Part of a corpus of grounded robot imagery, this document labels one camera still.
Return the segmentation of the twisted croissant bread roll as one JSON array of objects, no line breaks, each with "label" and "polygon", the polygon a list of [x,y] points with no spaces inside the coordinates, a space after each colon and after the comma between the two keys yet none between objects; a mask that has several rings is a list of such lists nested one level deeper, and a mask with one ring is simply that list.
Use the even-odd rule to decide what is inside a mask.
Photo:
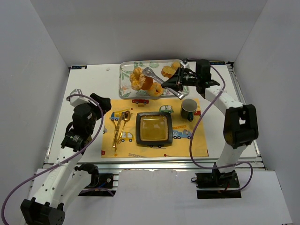
[{"label": "twisted croissant bread roll", "polygon": [[147,93],[152,97],[159,97],[164,93],[164,89],[162,88],[161,84],[154,82],[147,90]]}]

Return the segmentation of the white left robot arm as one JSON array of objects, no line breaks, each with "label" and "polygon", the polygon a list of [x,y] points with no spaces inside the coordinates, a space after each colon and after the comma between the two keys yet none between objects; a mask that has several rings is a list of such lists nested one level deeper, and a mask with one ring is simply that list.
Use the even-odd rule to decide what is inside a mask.
[{"label": "white left robot arm", "polygon": [[21,212],[28,225],[61,225],[65,211],[84,188],[95,188],[99,183],[97,166],[77,163],[95,141],[96,122],[111,110],[111,100],[95,93],[85,96],[72,93],[67,100],[74,108],[61,142],[54,165],[45,170],[47,177],[31,199],[23,200]]}]

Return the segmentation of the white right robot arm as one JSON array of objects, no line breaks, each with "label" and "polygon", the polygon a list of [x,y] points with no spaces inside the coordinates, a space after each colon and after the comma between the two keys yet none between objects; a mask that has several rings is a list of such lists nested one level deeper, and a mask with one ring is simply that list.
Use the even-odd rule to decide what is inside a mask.
[{"label": "white right robot arm", "polygon": [[225,80],[222,79],[221,84],[213,80],[212,71],[216,71],[216,68],[208,60],[197,60],[195,71],[183,65],[162,83],[162,87],[173,91],[181,91],[184,86],[195,87],[197,93],[224,115],[225,145],[219,159],[214,163],[213,170],[231,173],[243,151],[258,138],[256,108],[230,96],[225,91]]}]

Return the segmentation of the aluminium table frame rail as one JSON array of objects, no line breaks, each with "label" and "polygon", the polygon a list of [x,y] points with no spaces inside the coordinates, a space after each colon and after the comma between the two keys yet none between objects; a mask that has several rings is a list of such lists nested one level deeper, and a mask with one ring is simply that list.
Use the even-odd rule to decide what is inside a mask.
[{"label": "aluminium table frame rail", "polygon": [[[84,94],[93,92],[106,98],[119,99],[117,93],[118,88],[118,72],[119,64],[103,64],[88,65],[86,69],[71,70],[67,81],[65,96],[73,89],[79,88]],[[238,87],[233,67],[230,63],[221,64],[217,62],[214,68],[222,75],[226,84],[226,91],[234,99],[243,100],[241,90]],[[64,137],[67,124],[71,121],[73,108],[66,100],[63,101],[60,113],[57,119],[56,127],[52,133],[48,151],[45,157],[43,168],[47,169],[53,166],[58,156],[60,143]],[[207,136],[208,157],[195,157],[194,159],[199,165],[211,167],[219,158],[223,150],[225,141],[223,138],[224,116],[216,108],[211,107],[203,118],[204,130]],[[101,170],[120,170],[120,169],[196,169],[196,165],[191,161],[190,157],[150,157],[150,158],[125,158],[105,159],[100,155],[100,145],[103,135],[98,135],[96,140],[89,146],[84,153],[80,163],[92,163]],[[239,161],[239,169],[246,169],[250,165],[254,170],[264,170],[265,166],[260,156],[257,143],[253,142],[242,153]]]}]

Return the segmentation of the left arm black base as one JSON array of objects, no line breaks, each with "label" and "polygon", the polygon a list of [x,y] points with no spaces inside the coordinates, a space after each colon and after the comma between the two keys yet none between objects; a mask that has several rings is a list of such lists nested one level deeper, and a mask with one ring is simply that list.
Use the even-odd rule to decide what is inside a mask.
[{"label": "left arm black base", "polygon": [[117,174],[99,172],[96,165],[89,163],[75,166],[74,170],[73,177],[77,171],[89,172],[89,175],[91,176],[90,184],[80,192],[79,196],[113,197],[115,195],[119,180]]}]

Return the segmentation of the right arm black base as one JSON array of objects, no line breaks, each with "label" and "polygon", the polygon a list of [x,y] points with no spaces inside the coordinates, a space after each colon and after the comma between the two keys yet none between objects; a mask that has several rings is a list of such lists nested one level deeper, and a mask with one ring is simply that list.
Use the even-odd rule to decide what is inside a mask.
[{"label": "right arm black base", "polygon": [[198,199],[241,198],[240,183],[235,170],[220,173],[218,169],[213,169],[212,172],[196,173],[191,182],[196,185]]}]

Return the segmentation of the dark green mug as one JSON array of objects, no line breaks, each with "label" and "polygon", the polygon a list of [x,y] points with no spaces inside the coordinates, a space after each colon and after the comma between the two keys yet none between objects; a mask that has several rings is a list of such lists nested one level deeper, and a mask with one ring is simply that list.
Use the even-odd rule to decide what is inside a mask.
[{"label": "dark green mug", "polygon": [[197,110],[197,103],[194,100],[192,99],[183,100],[180,109],[181,118],[192,122],[196,110]]}]

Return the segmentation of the small round bread bun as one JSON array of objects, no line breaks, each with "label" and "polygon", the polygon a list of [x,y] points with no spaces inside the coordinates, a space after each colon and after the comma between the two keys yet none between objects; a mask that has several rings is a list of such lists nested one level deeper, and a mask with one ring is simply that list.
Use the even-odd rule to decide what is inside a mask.
[{"label": "small round bread bun", "polygon": [[181,67],[181,64],[178,61],[176,61],[172,63],[171,67],[176,71],[178,68]]}]

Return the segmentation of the garlic toast bread slice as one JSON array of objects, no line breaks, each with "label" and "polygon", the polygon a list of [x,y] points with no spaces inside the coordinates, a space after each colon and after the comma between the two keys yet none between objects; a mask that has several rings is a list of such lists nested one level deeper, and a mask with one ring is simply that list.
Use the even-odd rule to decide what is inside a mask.
[{"label": "garlic toast bread slice", "polygon": [[171,66],[164,66],[161,70],[163,77],[171,78],[176,73],[176,70]]}]

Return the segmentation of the yellow vehicle print placemat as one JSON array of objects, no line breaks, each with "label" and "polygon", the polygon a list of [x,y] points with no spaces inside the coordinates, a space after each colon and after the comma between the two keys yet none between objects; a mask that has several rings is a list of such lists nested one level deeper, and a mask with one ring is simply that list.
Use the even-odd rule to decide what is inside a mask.
[{"label": "yellow vehicle print placemat", "polygon": [[[112,109],[105,115],[105,124],[102,139],[103,158],[157,158],[157,157],[189,157],[189,144],[195,144],[193,154],[196,157],[207,157],[208,147],[206,143],[204,126],[196,125],[198,117],[192,122],[182,119],[180,115],[181,101],[174,98],[158,100],[146,100],[146,103],[136,103],[135,100],[112,100]],[[113,148],[115,124],[121,113],[129,110],[131,119],[125,125],[121,142],[117,150]],[[135,123],[136,115],[143,112],[167,112],[172,117],[172,144],[168,146],[149,147],[136,143]]]}]

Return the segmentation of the black square amber plate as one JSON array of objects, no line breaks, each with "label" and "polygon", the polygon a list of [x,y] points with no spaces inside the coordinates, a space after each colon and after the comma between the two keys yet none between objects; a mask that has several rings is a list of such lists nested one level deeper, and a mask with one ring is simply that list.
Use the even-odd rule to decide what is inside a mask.
[{"label": "black square amber plate", "polygon": [[168,112],[140,112],[136,115],[135,136],[138,145],[163,147],[173,142],[172,117]]}]

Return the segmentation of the large sugared round bread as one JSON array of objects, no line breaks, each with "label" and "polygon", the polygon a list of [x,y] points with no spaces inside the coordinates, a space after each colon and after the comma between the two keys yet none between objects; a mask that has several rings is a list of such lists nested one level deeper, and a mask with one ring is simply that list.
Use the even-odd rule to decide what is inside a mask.
[{"label": "large sugared round bread", "polygon": [[133,90],[148,90],[153,84],[153,79],[143,74],[143,69],[137,67],[130,75],[131,88]]}]

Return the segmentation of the leaf pattern serving tray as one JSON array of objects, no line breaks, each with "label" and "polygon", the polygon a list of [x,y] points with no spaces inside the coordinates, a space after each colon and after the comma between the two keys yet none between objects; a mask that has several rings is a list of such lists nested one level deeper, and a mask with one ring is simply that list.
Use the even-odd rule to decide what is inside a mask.
[{"label": "leaf pattern serving tray", "polygon": [[[181,60],[131,61],[120,64],[119,96],[122,99],[175,97],[161,84],[167,81],[181,66]],[[144,69],[150,69],[158,81],[146,77]]]}]

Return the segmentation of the gold knife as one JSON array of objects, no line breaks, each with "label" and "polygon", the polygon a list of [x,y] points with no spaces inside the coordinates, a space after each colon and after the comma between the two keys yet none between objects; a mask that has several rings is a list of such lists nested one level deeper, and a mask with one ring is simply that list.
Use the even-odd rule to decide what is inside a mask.
[{"label": "gold knife", "polygon": [[119,120],[115,124],[114,138],[113,138],[113,144],[112,144],[112,147],[114,148],[115,151],[117,150],[117,140],[118,140],[118,133],[119,133],[119,129],[120,129],[120,124],[123,121],[124,116],[125,116],[125,113],[123,112],[121,114]]}]

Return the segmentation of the gold spoon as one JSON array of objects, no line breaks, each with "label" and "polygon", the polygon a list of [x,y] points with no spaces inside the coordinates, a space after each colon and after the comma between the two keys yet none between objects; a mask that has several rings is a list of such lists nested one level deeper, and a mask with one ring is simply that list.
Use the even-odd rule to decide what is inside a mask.
[{"label": "gold spoon", "polygon": [[118,145],[118,143],[121,142],[122,133],[123,133],[123,131],[124,131],[125,125],[126,125],[126,124],[130,121],[130,119],[131,119],[131,112],[130,112],[129,110],[124,111],[124,113],[125,113],[125,116],[124,116],[123,121],[122,121],[121,124],[120,124],[120,129],[119,129],[119,133],[118,133],[117,145]]}]

